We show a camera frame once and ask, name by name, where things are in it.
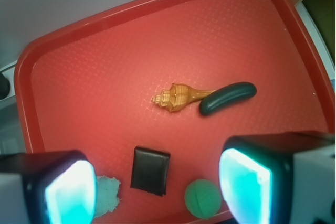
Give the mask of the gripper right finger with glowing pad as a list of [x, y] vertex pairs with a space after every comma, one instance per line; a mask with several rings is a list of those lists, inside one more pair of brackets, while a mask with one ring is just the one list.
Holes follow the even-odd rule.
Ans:
[[238, 223], [335, 223], [335, 135], [235, 135], [219, 159], [224, 201]]

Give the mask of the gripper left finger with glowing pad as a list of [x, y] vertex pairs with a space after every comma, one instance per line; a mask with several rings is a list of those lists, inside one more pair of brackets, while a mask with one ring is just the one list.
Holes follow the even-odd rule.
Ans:
[[1, 223], [92, 223], [96, 197], [80, 151], [1, 155]]

